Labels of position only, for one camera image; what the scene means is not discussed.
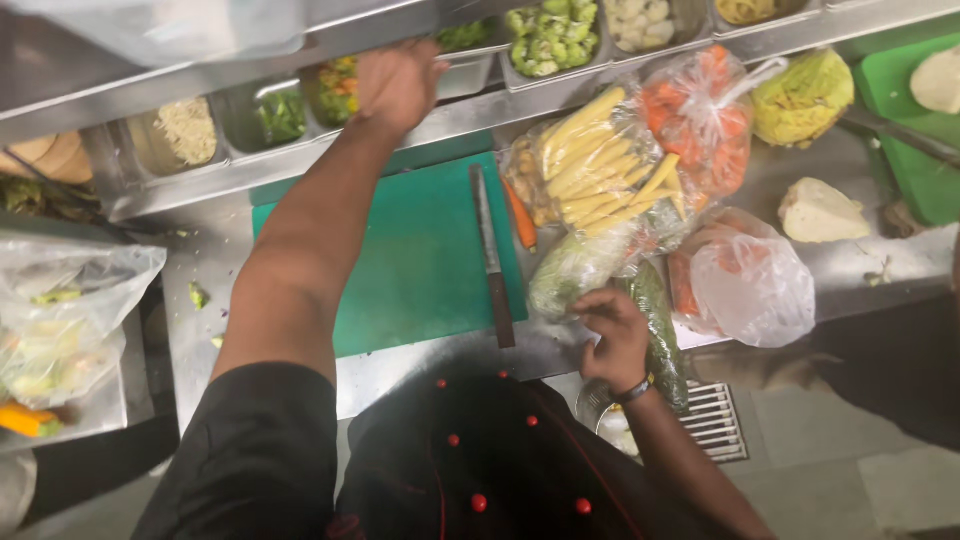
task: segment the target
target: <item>noodle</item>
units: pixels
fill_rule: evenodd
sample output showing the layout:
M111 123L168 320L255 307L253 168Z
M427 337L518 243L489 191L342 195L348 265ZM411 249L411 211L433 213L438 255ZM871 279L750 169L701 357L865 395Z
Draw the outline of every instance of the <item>noodle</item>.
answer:
M188 165L202 165L213 158L217 151L217 134L204 98L164 105L158 116L154 127L163 129L164 138L178 158Z
M775 0L716 0L716 6L731 24L754 24L777 14Z

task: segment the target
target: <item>red button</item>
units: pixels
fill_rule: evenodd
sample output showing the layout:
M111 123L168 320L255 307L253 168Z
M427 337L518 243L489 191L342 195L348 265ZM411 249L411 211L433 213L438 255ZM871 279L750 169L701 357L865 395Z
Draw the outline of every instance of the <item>red button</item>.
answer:
M577 513L586 516L593 510L593 507L590 506L590 501L586 499L577 499Z
M470 504L473 505L473 511L483 512L487 509L487 498L477 493L470 499Z

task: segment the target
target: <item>hand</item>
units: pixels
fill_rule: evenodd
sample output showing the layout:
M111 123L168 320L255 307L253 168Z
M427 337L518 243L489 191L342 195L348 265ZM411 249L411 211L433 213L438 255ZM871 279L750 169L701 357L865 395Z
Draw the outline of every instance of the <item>hand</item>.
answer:
M437 104L437 80L450 67L434 60L439 52L432 39L407 39L361 54L357 116L399 136L416 128Z
M597 345L584 347L580 375L610 384L614 395L637 386L647 376L645 358L650 341L647 318L630 295L612 288L592 290L570 306L581 315L584 326L599 333Z

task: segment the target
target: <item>teal cutting board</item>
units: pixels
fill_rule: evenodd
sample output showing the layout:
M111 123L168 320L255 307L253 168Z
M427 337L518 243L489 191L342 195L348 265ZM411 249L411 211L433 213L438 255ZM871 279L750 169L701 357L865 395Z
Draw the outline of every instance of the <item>teal cutting board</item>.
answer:
M951 34L868 56L853 71L864 104L884 118L960 146L960 116L924 109L910 92L914 70L933 53L957 44L960 34ZM879 139L914 217L934 226L956 221L960 170L890 136Z
M493 326L467 172L472 163L483 167L487 182L510 311L515 321L526 320L496 161L493 153L480 154L380 180L363 249L337 311L338 358ZM275 206L253 209L254 238Z

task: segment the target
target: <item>green vegetable bag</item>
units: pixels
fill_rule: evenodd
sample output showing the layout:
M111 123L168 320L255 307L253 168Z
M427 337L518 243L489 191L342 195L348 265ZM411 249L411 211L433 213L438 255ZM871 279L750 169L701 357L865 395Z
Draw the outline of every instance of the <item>green vegetable bag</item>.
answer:
M654 385L677 413L687 411L689 392L686 387L686 362L677 347L670 303L657 268L644 259L632 279L618 279L616 285L627 291L634 304L647 316L650 345L647 368L654 374Z

